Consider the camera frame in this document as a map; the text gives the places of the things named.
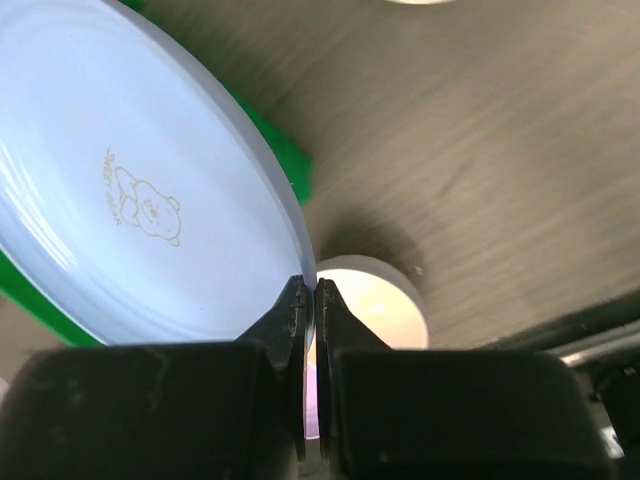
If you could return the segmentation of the purple plate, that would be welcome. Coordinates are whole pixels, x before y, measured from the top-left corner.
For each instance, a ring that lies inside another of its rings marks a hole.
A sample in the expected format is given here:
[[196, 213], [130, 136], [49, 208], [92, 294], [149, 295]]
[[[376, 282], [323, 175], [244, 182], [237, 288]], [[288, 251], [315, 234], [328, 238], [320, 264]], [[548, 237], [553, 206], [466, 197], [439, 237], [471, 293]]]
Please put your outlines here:
[[317, 370], [315, 366], [307, 366], [305, 381], [305, 438], [307, 440], [313, 440], [320, 437], [318, 418]]

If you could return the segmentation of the far white bowl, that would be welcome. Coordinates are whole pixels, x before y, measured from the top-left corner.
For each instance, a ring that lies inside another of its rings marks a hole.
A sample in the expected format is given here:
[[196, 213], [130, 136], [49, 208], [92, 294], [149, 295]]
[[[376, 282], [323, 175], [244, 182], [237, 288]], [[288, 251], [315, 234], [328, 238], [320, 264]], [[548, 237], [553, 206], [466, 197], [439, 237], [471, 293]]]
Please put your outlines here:
[[455, 0], [386, 0], [390, 3], [403, 4], [403, 5], [440, 5], [454, 2]]

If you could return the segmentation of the near white bowl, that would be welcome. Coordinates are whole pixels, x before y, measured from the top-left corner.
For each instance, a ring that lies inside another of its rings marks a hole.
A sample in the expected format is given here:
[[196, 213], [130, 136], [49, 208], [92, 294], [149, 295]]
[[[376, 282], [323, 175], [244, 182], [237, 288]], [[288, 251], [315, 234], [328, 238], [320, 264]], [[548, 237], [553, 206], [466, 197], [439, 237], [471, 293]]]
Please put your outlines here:
[[317, 277], [333, 281], [349, 311], [390, 347], [429, 347], [424, 302], [394, 266], [370, 256], [342, 255], [321, 261]]

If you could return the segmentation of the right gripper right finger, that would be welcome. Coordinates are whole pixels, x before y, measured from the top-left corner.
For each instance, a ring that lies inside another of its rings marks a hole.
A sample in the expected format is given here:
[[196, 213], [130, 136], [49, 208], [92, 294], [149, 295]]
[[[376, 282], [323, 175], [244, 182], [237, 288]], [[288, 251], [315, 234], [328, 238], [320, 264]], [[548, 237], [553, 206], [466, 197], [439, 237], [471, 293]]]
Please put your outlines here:
[[395, 350], [315, 292], [320, 448], [335, 479], [614, 479], [572, 371], [518, 350]]

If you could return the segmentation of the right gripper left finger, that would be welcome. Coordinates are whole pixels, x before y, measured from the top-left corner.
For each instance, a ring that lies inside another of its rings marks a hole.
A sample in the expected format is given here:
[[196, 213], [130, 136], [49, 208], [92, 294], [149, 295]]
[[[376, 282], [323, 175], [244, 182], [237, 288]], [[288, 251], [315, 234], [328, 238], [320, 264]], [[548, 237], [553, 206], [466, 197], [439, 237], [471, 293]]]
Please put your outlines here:
[[42, 351], [1, 405], [5, 479], [294, 479], [308, 289], [227, 342]]

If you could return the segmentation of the white bowl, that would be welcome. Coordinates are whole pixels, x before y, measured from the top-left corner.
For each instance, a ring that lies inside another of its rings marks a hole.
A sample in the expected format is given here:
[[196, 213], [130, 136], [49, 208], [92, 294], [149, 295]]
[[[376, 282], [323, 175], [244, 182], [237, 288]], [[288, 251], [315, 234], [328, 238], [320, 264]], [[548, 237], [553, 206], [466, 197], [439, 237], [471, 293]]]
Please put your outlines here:
[[390, 3], [403, 4], [403, 5], [440, 5], [454, 2], [455, 0], [386, 0]]
[[390, 347], [429, 347], [424, 302], [394, 266], [370, 256], [342, 255], [321, 261], [317, 277], [333, 281], [349, 311]]

